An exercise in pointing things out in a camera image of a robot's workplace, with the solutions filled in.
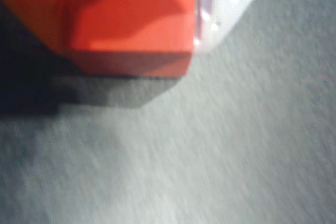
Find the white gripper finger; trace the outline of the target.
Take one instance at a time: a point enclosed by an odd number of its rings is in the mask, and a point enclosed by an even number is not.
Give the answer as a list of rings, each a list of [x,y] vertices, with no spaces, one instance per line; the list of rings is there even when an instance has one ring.
[[[253,0],[196,0],[194,52],[210,52],[236,25]]]

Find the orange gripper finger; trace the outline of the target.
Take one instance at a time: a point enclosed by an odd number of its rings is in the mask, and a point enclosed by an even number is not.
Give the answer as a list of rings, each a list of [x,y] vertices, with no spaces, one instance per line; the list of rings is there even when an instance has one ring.
[[[44,45],[61,52],[61,0],[2,1]]]

